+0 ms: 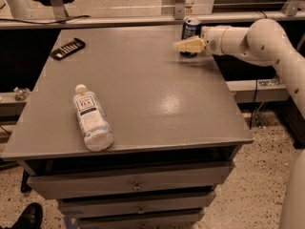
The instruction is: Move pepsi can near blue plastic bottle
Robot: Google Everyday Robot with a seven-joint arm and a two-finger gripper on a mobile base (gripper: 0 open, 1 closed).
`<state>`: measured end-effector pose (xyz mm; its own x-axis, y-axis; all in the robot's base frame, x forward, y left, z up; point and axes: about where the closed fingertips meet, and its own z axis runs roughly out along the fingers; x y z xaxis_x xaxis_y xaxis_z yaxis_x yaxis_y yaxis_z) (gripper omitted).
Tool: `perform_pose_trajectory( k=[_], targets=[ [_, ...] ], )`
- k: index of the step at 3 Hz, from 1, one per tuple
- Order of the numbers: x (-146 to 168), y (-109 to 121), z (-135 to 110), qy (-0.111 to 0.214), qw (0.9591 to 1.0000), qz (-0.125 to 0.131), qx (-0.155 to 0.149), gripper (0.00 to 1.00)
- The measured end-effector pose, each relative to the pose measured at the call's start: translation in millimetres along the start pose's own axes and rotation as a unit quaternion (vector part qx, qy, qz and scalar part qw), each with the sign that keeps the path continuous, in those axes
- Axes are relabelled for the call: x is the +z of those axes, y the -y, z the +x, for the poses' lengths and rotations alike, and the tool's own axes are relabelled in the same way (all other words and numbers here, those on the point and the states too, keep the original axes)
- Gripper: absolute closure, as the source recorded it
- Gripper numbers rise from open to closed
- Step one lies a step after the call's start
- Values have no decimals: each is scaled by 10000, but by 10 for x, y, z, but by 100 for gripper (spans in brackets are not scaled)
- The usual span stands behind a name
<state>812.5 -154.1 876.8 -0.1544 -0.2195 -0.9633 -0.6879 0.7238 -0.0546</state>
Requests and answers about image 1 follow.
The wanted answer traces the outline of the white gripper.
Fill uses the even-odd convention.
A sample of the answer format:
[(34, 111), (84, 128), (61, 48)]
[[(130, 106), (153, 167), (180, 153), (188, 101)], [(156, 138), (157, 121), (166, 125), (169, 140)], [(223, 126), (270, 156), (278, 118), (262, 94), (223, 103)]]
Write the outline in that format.
[(173, 44), (178, 52), (202, 52), (205, 48), (206, 52), (223, 55), (222, 38), (230, 26), (203, 26), (200, 38), (198, 35), (180, 40)]

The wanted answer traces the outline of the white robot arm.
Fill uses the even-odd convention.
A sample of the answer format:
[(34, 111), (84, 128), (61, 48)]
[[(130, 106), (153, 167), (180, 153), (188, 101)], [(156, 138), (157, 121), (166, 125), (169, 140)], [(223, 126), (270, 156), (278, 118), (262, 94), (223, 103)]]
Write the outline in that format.
[[(305, 117), (305, 58), (273, 19), (259, 19), (248, 28), (203, 27), (199, 35), (176, 42), (174, 48), (179, 52), (231, 55), (256, 66), (274, 67)], [(278, 229), (305, 229), (305, 150), (291, 169)]]

